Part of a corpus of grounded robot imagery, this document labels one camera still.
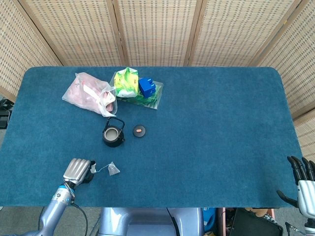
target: floor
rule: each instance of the floor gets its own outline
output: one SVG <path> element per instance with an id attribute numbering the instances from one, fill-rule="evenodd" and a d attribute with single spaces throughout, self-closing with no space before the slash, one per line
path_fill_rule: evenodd
<path id="1" fill-rule="evenodd" d="M 0 147 L 5 135 L 5 130 L 0 130 Z M 97 222 L 100 216 L 100 208 L 83 207 L 88 221 L 88 235 L 95 236 L 97 231 Z M 38 217 L 41 207 L 3 207 L 0 210 L 0 236 L 12 233 L 22 234 L 27 231 L 36 230 L 38 225 Z M 285 229 L 285 221 L 291 225 L 304 231 L 304 223 L 307 221 L 298 209 L 280 208 L 275 209 L 277 222 L 283 227 L 283 235 L 287 235 Z M 84 235 L 85 219 L 83 214 L 74 207 L 68 207 L 59 222 L 54 236 L 80 236 Z M 297 232 L 291 232 L 291 236 L 301 235 Z"/>

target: robotic arm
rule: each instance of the robotic arm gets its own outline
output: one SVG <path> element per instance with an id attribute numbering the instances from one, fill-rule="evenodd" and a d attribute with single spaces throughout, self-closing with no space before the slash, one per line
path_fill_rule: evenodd
<path id="1" fill-rule="evenodd" d="M 88 183 L 94 176 L 95 161 L 72 159 L 63 175 L 61 184 L 50 204 L 41 216 L 43 228 L 40 231 L 27 232 L 21 236 L 53 236 L 65 208 L 74 203 L 74 190 L 81 183 Z"/>
<path id="2" fill-rule="evenodd" d="M 288 156 L 287 159 L 292 166 L 295 184 L 297 185 L 297 200 L 287 197 L 280 190 L 277 190 L 277 194 L 286 203 L 299 208 L 301 214 L 308 218 L 305 224 L 306 233 L 315 235 L 315 163 L 302 157 L 304 168 L 297 157 Z"/>

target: pink item in plastic bag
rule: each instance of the pink item in plastic bag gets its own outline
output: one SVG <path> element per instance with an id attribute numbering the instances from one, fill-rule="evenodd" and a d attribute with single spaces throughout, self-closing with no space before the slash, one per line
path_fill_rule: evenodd
<path id="1" fill-rule="evenodd" d="M 104 117 L 114 117 L 117 109 L 115 87 L 87 73 L 75 75 L 74 81 L 63 95 L 63 100 Z"/>

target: snack package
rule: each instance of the snack package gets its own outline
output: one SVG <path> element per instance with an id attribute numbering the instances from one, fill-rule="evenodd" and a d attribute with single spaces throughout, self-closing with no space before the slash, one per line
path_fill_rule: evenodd
<path id="1" fill-rule="evenodd" d="M 114 86 L 118 97 L 136 97 L 138 95 L 138 71 L 127 67 L 118 71 L 114 78 Z"/>
<path id="2" fill-rule="evenodd" d="M 104 117 L 114 117 L 117 111 L 115 87 L 87 73 L 75 76 L 63 100 Z"/>

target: table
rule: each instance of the table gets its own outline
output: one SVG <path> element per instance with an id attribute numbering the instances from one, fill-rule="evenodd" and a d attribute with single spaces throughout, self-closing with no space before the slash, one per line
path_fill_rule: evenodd
<path id="1" fill-rule="evenodd" d="M 0 206 L 45 206 L 72 158 L 113 161 L 76 190 L 87 207 L 282 207 L 296 197 L 287 155 L 301 156 L 284 88 L 269 67 L 133 67 L 164 83 L 158 110 L 118 102 L 126 141 L 102 140 L 106 118 L 62 95 L 86 72 L 110 81 L 123 67 L 34 67 L 23 78 L 0 151 Z M 136 138 L 142 124 L 146 135 Z"/>

